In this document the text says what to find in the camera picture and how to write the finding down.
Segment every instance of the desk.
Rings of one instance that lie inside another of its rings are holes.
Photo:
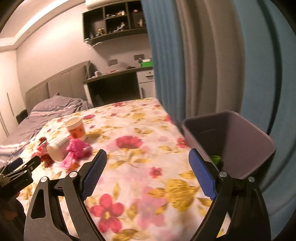
[[[125,69],[83,82],[87,101],[93,107],[114,102],[156,97],[153,67]]]

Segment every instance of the gray blanket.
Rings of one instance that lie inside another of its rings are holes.
[[[83,99],[59,95],[37,104],[30,115],[0,145],[0,167],[18,158],[25,146],[29,144],[29,140],[37,135],[49,120],[88,110],[90,107]]]

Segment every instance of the orange paper cup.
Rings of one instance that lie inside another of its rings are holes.
[[[79,138],[82,141],[86,139],[86,133],[81,117],[73,117],[70,120],[66,121],[65,127],[70,132],[73,138]]]

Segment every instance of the wall outlet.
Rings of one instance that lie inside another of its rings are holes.
[[[108,66],[115,65],[115,64],[118,64],[117,59],[111,59],[111,60],[108,61]]]
[[[134,55],[133,56],[134,60],[139,60],[139,59],[145,59],[145,55],[144,54],[138,54],[138,55]]]

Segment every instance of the silver screw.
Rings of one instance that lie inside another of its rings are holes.
[[[220,177],[227,177],[227,173],[226,172],[219,172],[219,176]]]
[[[255,181],[255,178],[249,177],[248,180],[253,183]]]
[[[47,180],[47,177],[43,177],[43,178],[40,179],[40,181],[41,181],[42,183],[46,182],[46,180]]]
[[[77,172],[71,172],[71,173],[69,174],[69,176],[70,176],[70,177],[76,177],[76,176],[77,176]]]

